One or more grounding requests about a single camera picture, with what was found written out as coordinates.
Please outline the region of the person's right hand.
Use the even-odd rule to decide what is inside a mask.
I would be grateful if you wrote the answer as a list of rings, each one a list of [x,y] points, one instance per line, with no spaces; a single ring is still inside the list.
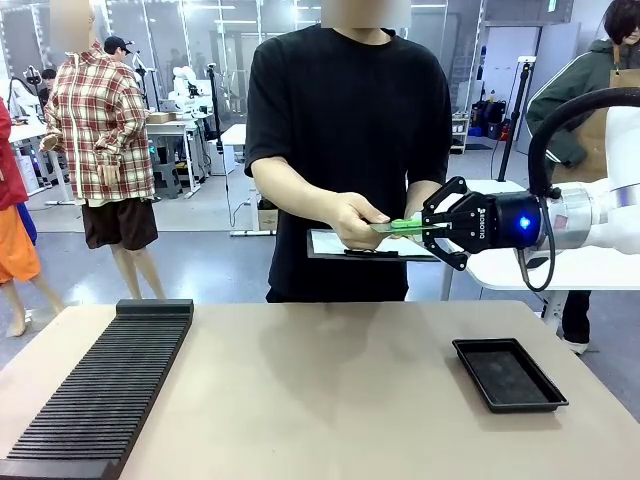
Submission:
[[[352,250],[375,250],[385,235],[373,228],[390,218],[357,193],[333,193],[327,223]]]

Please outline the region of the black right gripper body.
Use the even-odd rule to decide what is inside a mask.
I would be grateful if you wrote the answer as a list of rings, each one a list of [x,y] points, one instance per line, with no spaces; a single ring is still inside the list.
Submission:
[[[464,197],[474,214],[474,234],[465,250],[525,249],[540,235],[542,218],[537,198],[527,191],[495,194],[472,192]]]

